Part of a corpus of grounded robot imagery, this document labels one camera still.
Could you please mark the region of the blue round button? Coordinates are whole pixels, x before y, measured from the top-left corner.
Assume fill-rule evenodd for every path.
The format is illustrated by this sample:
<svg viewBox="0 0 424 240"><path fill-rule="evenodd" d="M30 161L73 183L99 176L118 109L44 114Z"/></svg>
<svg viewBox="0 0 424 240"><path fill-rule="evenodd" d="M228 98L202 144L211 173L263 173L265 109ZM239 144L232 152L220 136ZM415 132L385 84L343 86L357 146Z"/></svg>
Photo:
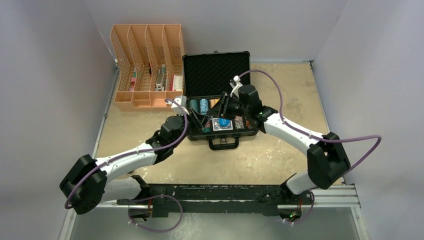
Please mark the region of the blue round button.
<svg viewBox="0 0 424 240"><path fill-rule="evenodd" d="M231 123L231 121L228 119L219 118L218 123L220 127L227 127Z"/></svg>

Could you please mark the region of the blue card deck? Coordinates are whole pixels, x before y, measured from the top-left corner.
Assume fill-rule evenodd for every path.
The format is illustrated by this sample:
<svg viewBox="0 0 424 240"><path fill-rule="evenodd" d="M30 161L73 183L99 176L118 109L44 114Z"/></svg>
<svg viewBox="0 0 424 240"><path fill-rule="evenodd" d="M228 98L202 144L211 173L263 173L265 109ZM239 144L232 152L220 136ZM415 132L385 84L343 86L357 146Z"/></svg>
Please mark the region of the blue card deck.
<svg viewBox="0 0 424 240"><path fill-rule="evenodd" d="M214 132L233 130L232 121L229 119L213 118L211 125Z"/></svg>

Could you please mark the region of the black poker chip case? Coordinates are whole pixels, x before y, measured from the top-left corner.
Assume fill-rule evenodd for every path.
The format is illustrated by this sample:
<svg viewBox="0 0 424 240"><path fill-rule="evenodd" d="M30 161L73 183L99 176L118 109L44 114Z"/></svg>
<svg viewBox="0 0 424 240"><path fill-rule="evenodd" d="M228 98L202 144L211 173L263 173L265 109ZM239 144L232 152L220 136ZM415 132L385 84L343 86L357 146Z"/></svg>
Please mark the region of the black poker chip case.
<svg viewBox="0 0 424 240"><path fill-rule="evenodd" d="M214 52L202 54L186 54L182 57L184 93L187 97L186 105L195 99L198 101L200 112L201 99L219 99L223 92L230 93L232 88L230 80L239 74L250 70L251 56L249 51L239 52ZM211 132L192 132L188 129L187 137L191 141L207 140L209 148L213 151L232 150L239 146L240 138L254 136L257 129L248 129L246 118L243 117L244 129L237 130L234 120L233 130L213 131L210 117Z"/></svg>

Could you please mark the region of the red gold card deck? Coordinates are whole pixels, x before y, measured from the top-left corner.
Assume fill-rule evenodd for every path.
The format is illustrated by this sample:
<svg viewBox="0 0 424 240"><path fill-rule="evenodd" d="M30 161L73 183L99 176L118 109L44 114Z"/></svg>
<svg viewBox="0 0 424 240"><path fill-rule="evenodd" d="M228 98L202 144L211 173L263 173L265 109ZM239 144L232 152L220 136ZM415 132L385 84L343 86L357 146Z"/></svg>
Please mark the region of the red gold card deck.
<svg viewBox="0 0 424 240"><path fill-rule="evenodd" d="M215 99L210 99L209 100L209 102L210 102L210 107L211 108L213 108L214 107L214 105L219 101L220 99L219 98L215 98Z"/></svg>

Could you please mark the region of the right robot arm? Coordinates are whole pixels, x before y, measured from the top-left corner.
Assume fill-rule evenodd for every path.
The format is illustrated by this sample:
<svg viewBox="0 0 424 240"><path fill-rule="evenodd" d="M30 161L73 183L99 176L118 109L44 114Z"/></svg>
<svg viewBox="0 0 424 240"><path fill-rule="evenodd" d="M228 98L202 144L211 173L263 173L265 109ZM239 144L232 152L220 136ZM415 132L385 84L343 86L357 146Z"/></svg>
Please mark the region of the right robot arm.
<svg viewBox="0 0 424 240"><path fill-rule="evenodd" d="M223 92L207 113L228 120L245 117L254 128L285 141L306 156L307 170L296 173L281 185L280 196L288 204L298 200L305 191L328 189L351 167L343 145L338 142L338 135L319 133L319 139L314 139L315 132L302 134L294 130L296 127L307 131L287 118L282 119L276 109L263 105L253 85L242 86L235 96Z"/></svg>

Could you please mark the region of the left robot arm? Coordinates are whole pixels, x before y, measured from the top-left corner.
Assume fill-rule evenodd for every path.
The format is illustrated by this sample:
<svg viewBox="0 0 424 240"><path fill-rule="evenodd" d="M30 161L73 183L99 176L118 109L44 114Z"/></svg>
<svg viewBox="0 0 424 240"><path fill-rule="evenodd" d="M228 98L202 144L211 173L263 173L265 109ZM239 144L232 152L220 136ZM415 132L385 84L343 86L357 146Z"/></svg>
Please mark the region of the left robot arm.
<svg viewBox="0 0 424 240"><path fill-rule="evenodd" d="M66 197L65 209L86 214L103 202L106 186L116 178L138 168L166 160L187 137L190 128L201 128L208 116L190 110L168 117L152 137L130 150L94 159L81 156L59 184Z"/></svg>

